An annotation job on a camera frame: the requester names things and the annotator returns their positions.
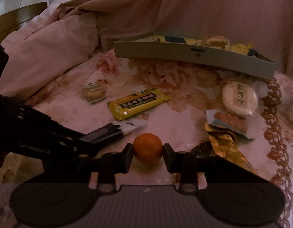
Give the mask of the gold foil snack packet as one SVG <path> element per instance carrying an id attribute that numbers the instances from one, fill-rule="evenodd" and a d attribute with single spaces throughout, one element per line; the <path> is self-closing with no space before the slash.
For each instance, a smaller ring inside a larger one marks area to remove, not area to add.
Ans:
<path id="1" fill-rule="evenodd" d="M 208 123 L 205 123 L 205 130 L 208 133 L 210 143 L 216 155 L 257 174 L 251 163 L 238 149 L 238 138 L 233 131 L 217 128 Z"/>

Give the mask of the small orange tangerine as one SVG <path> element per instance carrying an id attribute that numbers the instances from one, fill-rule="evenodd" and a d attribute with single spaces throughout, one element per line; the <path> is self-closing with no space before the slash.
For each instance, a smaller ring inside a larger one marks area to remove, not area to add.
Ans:
<path id="1" fill-rule="evenodd" d="M 158 163 L 163 154 L 163 144 L 157 135 L 143 133 L 133 142 L 134 156 L 140 163 L 154 165 Z"/>

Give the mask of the yellow snack bar packet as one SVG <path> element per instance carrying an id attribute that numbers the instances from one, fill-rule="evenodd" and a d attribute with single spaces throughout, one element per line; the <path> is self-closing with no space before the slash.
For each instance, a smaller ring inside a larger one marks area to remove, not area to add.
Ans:
<path id="1" fill-rule="evenodd" d="M 112 100 L 107 106 L 113 117 L 121 121 L 169 100 L 162 91 L 152 88 Z"/>

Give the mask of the sausage snack blue packet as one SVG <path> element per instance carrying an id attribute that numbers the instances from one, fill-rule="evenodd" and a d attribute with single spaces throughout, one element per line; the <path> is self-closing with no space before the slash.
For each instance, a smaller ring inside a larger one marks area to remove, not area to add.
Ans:
<path id="1" fill-rule="evenodd" d="M 206 110 L 207 123 L 211 126 L 229 129 L 246 139 L 252 139 L 248 134 L 248 122 L 246 119 L 231 115 L 221 110 Z"/>

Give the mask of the small green pastry packet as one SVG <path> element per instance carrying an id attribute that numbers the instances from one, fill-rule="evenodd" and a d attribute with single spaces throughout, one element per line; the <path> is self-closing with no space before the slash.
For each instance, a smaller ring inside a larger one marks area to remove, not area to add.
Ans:
<path id="1" fill-rule="evenodd" d="M 81 86 L 81 96 L 89 103 L 98 102 L 106 98 L 106 90 L 103 85 L 91 82 Z"/>

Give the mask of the round white rice cracker pack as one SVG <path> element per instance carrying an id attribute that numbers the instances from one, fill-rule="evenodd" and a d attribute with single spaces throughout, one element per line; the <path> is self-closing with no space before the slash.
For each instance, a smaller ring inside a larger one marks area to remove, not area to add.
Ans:
<path id="1" fill-rule="evenodd" d="M 241 117 L 253 115 L 258 108 L 255 90 L 238 81 L 230 81 L 224 85 L 222 100 L 227 110 Z"/>

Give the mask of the dark dried plum packet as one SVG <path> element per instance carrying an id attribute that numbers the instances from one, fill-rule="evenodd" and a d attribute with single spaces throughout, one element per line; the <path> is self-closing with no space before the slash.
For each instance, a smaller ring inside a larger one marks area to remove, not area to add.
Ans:
<path id="1" fill-rule="evenodd" d="M 191 153 L 197 158 L 206 158 L 212 154 L 215 154 L 210 141 L 201 141 L 198 145 L 191 149 Z"/>

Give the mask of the orange bread packet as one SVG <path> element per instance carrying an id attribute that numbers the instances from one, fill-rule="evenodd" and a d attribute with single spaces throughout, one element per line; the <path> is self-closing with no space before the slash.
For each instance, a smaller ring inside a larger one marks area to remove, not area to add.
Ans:
<path id="1" fill-rule="evenodd" d="M 230 41 L 224 36 L 207 36 L 198 40 L 196 45 L 230 50 Z"/>

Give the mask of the floral pink quilt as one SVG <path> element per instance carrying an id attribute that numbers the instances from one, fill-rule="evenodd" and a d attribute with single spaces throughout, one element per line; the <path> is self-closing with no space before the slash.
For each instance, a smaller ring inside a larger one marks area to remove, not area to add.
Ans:
<path id="1" fill-rule="evenodd" d="M 286 196 L 282 227 L 293 227 L 293 80 L 277 72 L 271 81 L 197 64 L 154 59 L 117 58 L 113 51 L 96 53 L 72 67 L 66 57 L 10 54 L 0 81 L 0 93 L 27 85 L 34 95 L 26 104 L 73 130 L 88 133 L 113 121 L 106 101 L 88 104 L 82 84 L 104 85 L 108 100 L 147 88 L 158 88 L 170 101 L 140 113 L 142 132 L 157 135 L 176 150 L 190 150 L 207 139 L 205 111 L 222 109 L 221 90 L 228 81 L 252 85 L 259 106 L 248 126 L 254 140 L 240 150 L 256 173 L 279 186 Z"/>

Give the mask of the pink folded duvet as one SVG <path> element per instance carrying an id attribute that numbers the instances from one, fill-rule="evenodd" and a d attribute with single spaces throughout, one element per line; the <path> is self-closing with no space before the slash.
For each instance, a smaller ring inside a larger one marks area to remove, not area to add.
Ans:
<path id="1" fill-rule="evenodd" d="M 55 0 L 40 15 L 2 42 L 9 55 L 0 78 L 0 94 L 26 100 L 68 69 L 86 61 L 98 46 L 97 19 L 93 12 L 58 20 Z"/>

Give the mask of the wooden headboard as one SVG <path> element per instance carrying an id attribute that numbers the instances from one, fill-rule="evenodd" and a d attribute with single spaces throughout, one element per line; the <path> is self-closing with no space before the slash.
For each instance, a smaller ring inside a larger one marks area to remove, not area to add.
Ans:
<path id="1" fill-rule="evenodd" d="M 48 7 L 46 2 L 25 6 L 0 15 L 0 43 L 12 32 L 19 30 Z"/>

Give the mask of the grey cardboard tray box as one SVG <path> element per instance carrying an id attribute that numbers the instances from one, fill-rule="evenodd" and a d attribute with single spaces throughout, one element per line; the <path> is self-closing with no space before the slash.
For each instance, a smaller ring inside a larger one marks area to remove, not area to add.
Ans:
<path id="1" fill-rule="evenodd" d="M 113 45 L 116 57 L 185 61 L 233 70 L 262 79 L 271 79 L 277 70 L 276 63 L 256 50 L 248 48 L 243 53 L 235 52 L 239 46 L 228 42 L 224 46 L 205 45 L 192 39 L 149 34 L 119 40 Z"/>

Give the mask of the pink curtain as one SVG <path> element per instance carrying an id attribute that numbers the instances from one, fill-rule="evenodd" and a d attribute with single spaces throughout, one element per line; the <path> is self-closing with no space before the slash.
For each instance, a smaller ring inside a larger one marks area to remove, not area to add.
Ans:
<path id="1" fill-rule="evenodd" d="M 149 32 L 225 36 L 253 43 L 293 79 L 293 0 L 72 0 L 57 17 L 90 11 L 106 50 L 114 40 Z"/>

